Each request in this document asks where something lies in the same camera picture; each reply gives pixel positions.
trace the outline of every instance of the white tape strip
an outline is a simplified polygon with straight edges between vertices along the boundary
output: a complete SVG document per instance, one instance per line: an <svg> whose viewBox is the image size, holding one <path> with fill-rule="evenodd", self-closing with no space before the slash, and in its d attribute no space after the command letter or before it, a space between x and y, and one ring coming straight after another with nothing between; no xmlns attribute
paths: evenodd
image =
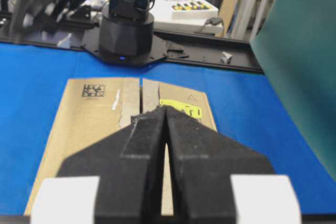
<svg viewBox="0 0 336 224"><path fill-rule="evenodd" d="M237 224L300 224L298 200L287 176L231 175Z"/></svg>
<svg viewBox="0 0 336 224"><path fill-rule="evenodd" d="M93 224L99 177L47 178L35 199L32 224Z"/></svg>
<svg viewBox="0 0 336 224"><path fill-rule="evenodd" d="M118 89L117 95L115 96L115 101L114 101L114 103L112 105L112 110L115 110L117 108L119 99L120 99L120 89Z"/></svg>

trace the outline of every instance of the cardboard panel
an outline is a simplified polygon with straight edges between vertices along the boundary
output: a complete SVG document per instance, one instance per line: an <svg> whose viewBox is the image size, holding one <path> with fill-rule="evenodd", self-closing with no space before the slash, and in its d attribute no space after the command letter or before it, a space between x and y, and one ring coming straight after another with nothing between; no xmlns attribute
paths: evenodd
<svg viewBox="0 0 336 224"><path fill-rule="evenodd" d="M69 80L25 214L30 214L42 181L55 177L66 157L129 125L139 113L139 79Z"/></svg>

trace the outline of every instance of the black metal plate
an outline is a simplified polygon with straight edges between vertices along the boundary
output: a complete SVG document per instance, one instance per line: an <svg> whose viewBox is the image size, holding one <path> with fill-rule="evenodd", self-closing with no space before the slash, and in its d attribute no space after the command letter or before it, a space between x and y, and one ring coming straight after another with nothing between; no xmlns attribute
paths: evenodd
<svg viewBox="0 0 336 224"><path fill-rule="evenodd" d="M10 20L10 16L9 13L0 12L0 20L2 18ZM23 38L20 43L58 48L57 42L59 39L63 39L68 33L72 33L70 50L83 50L81 48L81 39L86 30L94 27L95 24L91 22L66 21L61 24L59 32L53 37L48 38L48 40L43 41L38 34L31 34ZM164 62L259 74L264 73L248 42L162 30L156 30L154 34L161 39L177 43L185 49L183 55L177 55L178 53L169 54L170 57L164 59ZM0 42L12 42L2 29L0 29ZM223 51L234 55L230 64L221 62Z"/></svg>
<svg viewBox="0 0 336 224"><path fill-rule="evenodd" d="M153 45L151 52L136 57L127 57L103 52L99 49L99 28L94 28L85 32L82 48L100 60L108 64L127 65L132 67L141 67L150 63L163 60L167 57L166 41L153 36Z"/></svg>

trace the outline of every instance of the warning triangle symbol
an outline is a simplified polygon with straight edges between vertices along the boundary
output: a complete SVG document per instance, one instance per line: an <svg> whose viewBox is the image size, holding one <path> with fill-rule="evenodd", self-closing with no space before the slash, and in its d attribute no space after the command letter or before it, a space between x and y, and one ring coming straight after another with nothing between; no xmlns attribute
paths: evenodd
<svg viewBox="0 0 336 224"><path fill-rule="evenodd" d="M192 100L192 101L195 101L195 102L197 102L197 100L193 97L193 95L191 94L191 95L189 95L189 98L188 98L188 100Z"/></svg>

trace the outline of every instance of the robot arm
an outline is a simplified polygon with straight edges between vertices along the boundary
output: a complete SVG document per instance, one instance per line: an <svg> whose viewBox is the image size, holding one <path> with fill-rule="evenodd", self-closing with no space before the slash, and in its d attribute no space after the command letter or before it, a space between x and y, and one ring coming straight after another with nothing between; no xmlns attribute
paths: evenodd
<svg viewBox="0 0 336 224"><path fill-rule="evenodd" d="M34 30L55 32L64 14L77 9L85 0L18 0L9 32L12 36Z"/></svg>

